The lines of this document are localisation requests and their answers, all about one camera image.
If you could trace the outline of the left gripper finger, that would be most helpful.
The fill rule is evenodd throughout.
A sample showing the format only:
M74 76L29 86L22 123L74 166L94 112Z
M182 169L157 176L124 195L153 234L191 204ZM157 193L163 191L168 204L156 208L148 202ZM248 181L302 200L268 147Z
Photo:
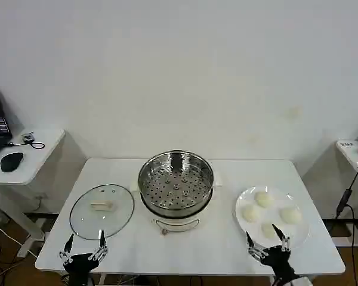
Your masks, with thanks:
M74 234L71 234L69 239L65 243L62 251L59 251L59 257L63 261L64 265L68 264L69 262L72 262L70 253L72 250L73 239L74 239Z
M89 257L90 260L101 262L108 253L104 230L99 230L99 246L94 250Z

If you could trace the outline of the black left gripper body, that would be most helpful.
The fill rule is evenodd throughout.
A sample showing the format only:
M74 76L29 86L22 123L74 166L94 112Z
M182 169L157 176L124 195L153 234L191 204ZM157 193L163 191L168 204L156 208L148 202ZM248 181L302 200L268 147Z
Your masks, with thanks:
M91 253L76 254L63 262L64 270L69 275L69 286L95 285L90 273L99 266L99 261L90 257Z

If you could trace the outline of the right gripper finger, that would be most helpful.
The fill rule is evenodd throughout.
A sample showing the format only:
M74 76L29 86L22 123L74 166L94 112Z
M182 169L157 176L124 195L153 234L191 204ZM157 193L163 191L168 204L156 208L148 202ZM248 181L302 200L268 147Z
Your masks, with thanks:
M249 235L248 231L246 231L246 239L247 239L247 248L248 253L257 261L261 262L264 258L266 258L267 253L264 251L262 246L256 245Z
M285 234L275 224L272 224L272 227L273 227L276 235L279 237L279 239L282 242L281 250L286 251L286 252L290 252L290 248L289 248L290 238L286 237Z

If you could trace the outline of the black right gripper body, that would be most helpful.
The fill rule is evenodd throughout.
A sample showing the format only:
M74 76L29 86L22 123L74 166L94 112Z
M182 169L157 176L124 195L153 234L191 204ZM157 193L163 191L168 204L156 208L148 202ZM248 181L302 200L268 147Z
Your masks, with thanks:
M261 263L270 266L275 280L294 280L295 271L289 264L290 249L277 245L263 250Z

